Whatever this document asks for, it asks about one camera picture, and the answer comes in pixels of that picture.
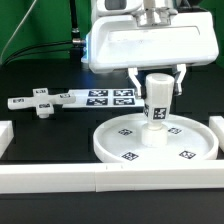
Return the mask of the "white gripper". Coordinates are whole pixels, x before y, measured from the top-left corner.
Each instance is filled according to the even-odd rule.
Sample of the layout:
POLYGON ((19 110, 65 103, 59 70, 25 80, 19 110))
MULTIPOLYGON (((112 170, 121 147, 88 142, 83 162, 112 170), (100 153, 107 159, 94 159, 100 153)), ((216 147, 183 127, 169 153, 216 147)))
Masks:
POLYGON ((139 27, 131 15, 99 18, 88 40, 88 61, 95 73, 128 69, 135 97, 144 99, 146 88, 137 79, 138 69, 170 67, 174 94, 182 94, 186 65, 207 65, 219 54, 209 12, 179 13, 169 26, 139 27))

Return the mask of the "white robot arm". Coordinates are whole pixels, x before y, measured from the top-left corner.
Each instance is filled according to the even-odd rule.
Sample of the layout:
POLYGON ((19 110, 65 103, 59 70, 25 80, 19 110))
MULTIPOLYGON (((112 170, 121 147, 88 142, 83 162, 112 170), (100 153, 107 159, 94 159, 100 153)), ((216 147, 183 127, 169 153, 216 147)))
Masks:
POLYGON ((141 70, 170 68, 174 93, 189 66, 216 60, 212 14, 201 0, 91 0, 92 27, 82 62, 94 73, 126 70, 142 98, 141 70))

